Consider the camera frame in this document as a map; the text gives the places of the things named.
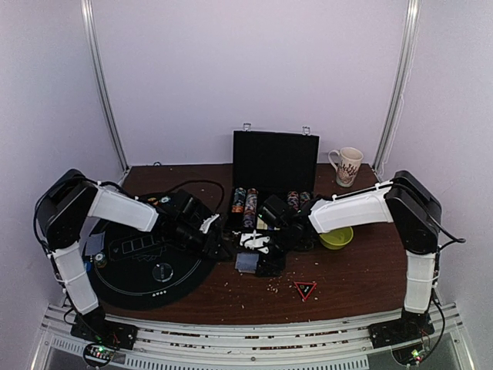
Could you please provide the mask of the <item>clear black round button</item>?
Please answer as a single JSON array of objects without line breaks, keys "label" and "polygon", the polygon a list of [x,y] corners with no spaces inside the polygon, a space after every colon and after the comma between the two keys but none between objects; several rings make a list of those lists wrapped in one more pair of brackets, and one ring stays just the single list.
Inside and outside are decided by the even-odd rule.
[{"label": "clear black round button", "polygon": [[167,263],[158,263],[152,269],[153,279],[160,283],[170,281],[174,275],[173,267]]}]

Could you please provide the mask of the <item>blue checkered playing card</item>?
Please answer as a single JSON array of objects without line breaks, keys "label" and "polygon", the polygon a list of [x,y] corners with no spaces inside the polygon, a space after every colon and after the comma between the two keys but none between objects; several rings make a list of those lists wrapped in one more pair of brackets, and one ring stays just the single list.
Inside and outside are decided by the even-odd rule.
[{"label": "blue checkered playing card", "polygon": [[87,256],[96,255],[104,249],[105,233],[90,235],[86,240],[85,252]]}]

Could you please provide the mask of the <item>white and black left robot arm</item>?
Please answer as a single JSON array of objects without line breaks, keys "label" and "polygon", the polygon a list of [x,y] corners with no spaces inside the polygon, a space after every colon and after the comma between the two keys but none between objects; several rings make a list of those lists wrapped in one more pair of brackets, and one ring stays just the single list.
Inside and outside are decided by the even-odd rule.
[{"label": "white and black left robot arm", "polygon": [[33,224],[75,312],[72,335],[114,349],[131,349],[137,329],[107,319],[104,304],[171,304],[232,256],[220,214],[183,185],[133,196],[71,169],[41,196]]}]

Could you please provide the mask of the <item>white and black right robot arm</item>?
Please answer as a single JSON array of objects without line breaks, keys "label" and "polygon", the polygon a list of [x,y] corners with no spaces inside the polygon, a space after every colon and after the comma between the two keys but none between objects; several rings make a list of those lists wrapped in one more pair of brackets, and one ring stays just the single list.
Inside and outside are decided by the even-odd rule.
[{"label": "white and black right robot arm", "polygon": [[369,326],[373,348],[444,334],[434,328],[430,314],[430,306],[437,303],[434,290],[444,250],[439,239],[444,235],[449,244],[465,240],[445,229],[439,200],[409,171],[400,170],[390,180],[366,189],[311,198],[298,210],[272,195],[257,214],[268,228],[246,227],[239,245],[258,253],[258,274],[279,269],[288,252],[312,237],[348,227],[389,226],[406,257],[404,301],[398,318]]}]

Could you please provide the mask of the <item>grey card deck box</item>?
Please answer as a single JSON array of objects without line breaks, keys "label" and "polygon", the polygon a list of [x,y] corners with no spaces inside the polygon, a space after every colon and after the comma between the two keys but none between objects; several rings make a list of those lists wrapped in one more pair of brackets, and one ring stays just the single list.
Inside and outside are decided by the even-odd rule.
[{"label": "grey card deck box", "polygon": [[255,274],[259,254],[253,253],[238,253],[236,255],[235,269],[242,274]]}]

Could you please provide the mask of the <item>black poker chip case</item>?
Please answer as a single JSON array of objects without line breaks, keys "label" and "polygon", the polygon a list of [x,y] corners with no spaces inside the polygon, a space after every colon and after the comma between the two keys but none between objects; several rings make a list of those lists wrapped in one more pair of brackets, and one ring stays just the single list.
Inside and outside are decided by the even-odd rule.
[{"label": "black poker chip case", "polygon": [[259,205],[273,194],[286,200],[290,191],[313,193],[319,142],[315,135],[235,130],[225,229],[243,229],[243,213],[232,211],[239,188],[255,189]]}]

